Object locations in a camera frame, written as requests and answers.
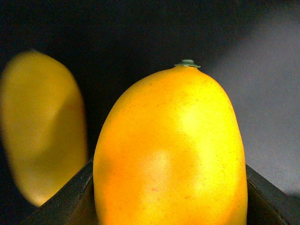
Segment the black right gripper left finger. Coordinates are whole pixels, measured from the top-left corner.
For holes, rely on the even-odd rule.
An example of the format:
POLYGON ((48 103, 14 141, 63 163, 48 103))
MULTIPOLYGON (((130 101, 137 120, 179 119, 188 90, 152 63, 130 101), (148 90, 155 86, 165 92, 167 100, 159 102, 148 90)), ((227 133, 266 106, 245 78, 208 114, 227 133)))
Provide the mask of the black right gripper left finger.
POLYGON ((94 225, 93 160, 23 221, 24 225, 94 225))

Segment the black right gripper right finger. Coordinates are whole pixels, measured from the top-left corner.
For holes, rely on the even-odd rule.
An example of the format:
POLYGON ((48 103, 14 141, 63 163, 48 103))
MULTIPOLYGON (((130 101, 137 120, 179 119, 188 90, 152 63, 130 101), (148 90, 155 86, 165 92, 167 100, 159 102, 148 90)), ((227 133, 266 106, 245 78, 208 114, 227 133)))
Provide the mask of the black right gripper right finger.
POLYGON ((248 225, 298 225, 300 208, 288 195, 246 166, 248 225))

